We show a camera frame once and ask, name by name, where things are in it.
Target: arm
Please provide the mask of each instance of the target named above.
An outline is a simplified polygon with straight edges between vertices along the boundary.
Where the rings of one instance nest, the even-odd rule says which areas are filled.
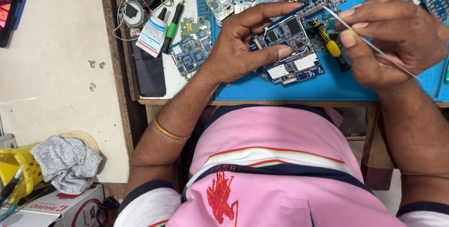
[[[401,0],[369,0],[342,12],[355,31],[418,75],[447,57],[448,27]],[[373,54],[353,31],[342,33],[354,78],[376,90],[388,145],[401,171],[401,206],[449,204],[449,124],[415,79]]]
[[[391,154],[401,170],[401,206],[449,204],[449,123],[415,81],[377,91]]]
[[[192,133],[210,96],[221,82],[239,79],[250,71],[291,53],[286,45],[249,52],[252,33],[260,33],[270,17],[285,15],[301,5],[297,3],[258,4],[226,18],[215,45],[203,66],[187,85],[160,111],[157,119],[168,132],[186,137]],[[172,139],[151,123],[132,156],[125,195],[152,180],[172,180],[172,164],[186,140]]]

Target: man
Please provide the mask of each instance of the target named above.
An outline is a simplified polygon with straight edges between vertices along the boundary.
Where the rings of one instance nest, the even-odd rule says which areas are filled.
[[[291,53],[249,52],[252,33],[295,3],[259,4],[227,18],[204,65],[139,142],[116,226],[447,226],[449,124],[415,79],[341,33],[354,78],[379,96],[391,154],[401,171],[396,216],[363,184],[344,136],[320,108],[219,107],[199,138],[183,195],[172,163],[221,82]],[[410,1],[369,0],[340,13],[357,33],[418,75],[446,58],[448,27]]]

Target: white glue tube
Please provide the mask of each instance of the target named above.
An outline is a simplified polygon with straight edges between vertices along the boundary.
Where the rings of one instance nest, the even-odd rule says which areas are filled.
[[[167,8],[164,7],[158,17],[150,17],[143,26],[136,45],[149,55],[157,58],[164,43],[168,26],[164,22]]]

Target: man's left hand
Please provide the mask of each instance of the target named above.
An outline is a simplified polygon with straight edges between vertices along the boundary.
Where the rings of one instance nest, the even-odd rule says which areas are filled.
[[[253,33],[262,33],[272,23],[270,18],[286,15],[301,6],[289,2],[261,3],[226,18],[209,57],[197,74],[214,84],[231,82],[260,66],[290,55],[291,48],[286,45],[250,52],[248,42]]]

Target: white box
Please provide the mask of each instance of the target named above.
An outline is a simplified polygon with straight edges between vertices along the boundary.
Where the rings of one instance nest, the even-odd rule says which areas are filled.
[[[19,207],[0,223],[0,227],[95,227],[96,213],[104,201],[103,186],[93,184],[79,195],[59,191],[45,195]]]

